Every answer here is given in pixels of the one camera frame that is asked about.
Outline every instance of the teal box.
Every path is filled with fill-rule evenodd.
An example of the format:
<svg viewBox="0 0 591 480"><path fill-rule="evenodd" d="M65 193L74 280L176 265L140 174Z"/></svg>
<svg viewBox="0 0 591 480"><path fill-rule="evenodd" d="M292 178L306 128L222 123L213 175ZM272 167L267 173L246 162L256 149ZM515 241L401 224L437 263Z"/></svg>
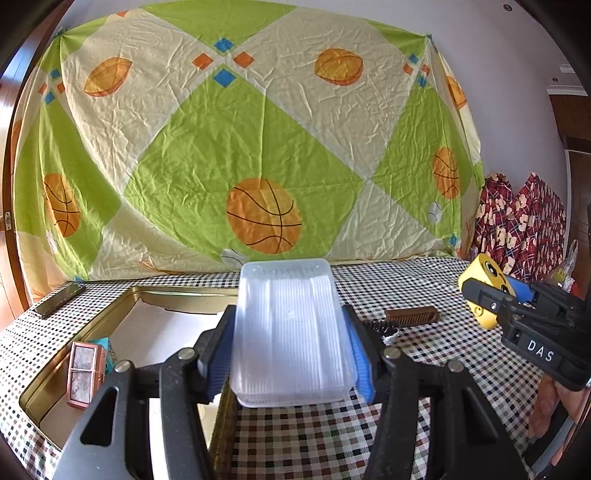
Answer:
<svg viewBox="0 0 591 480"><path fill-rule="evenodd" d="M115 364L117 363L117 357L115 356L115 352L111 347L111 342L109 341L109 337L99 338L98 340L88 340L88 343L94 343L95 345L100 345L104 348L107 352L107 362L105 366L105 374L110 374L113 369L115 368Z"/></svg>

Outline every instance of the clear plastic container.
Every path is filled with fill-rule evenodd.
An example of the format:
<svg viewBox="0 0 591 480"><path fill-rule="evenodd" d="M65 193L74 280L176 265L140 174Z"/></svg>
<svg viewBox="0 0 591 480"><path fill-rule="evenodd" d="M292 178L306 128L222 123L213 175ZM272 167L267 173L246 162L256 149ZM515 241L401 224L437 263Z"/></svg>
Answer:
<svg viewBox="0 0 591 480"><path fill-rule="evenodd" d="M242 267L230 387L245 407L342 400L357 380L335 281L326 260Z"/></svg>

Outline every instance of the brown comb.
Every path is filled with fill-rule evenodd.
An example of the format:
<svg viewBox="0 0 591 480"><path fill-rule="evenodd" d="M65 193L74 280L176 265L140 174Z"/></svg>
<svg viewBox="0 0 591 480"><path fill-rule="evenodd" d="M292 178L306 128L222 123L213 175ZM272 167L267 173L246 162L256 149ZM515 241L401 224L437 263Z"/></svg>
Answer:
<svg viewBox="0 0 591 480"><path fill-rule="evenodd" d="M386 322L399 328L429 325L438 320L439 311L435 307L386 310Z"/></svg>

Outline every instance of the green and cream fabric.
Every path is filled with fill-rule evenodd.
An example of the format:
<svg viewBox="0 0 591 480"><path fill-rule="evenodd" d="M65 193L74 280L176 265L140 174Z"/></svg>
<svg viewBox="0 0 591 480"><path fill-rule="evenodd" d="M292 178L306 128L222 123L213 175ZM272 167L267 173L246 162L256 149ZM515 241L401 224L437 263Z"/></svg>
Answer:
<svg viewBox="0 0 591 480"><path fill-rule="evenodd" d="M60 34L13 137L34 297L68 278L249 260L461 255L483 183L465 97L429 37L249 0Z"/></svg>

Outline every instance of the metal bolt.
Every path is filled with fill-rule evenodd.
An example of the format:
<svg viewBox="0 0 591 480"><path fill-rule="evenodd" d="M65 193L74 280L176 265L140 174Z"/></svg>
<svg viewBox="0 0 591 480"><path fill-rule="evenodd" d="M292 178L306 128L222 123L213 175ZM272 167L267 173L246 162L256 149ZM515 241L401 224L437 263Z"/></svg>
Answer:
<svg viewBox="0 0 591 480"><path fill-rule="evenodd" d="M119 374L127 372L131 368L131 362L129 360L121 360L115 365L115 371Z"/></svg>
<svg viewBox="0 0 591 480"><path fill-rule="evenodd" d="M458 362L457 360L452 360L451 362L449 362L447 364L447 367L455 374L458 374L464 370L464 366L462 365L462 363Z"/></svg>
<svg viewBox="0 0 591 480"><path fill-rule="evenodd" d="M389 346L384 349L384 357L388 360L396 360L397 358L400 358L401 355L402 352L400 351L400 348L396 348L395 346Z"/></svg>
<svg viewBox="0 0 591 480"><path fill-rule="evenodd" d="M177 352L177 357L179 360L191 360L195 356L195 350L191 347L181 348Z"/></svg>

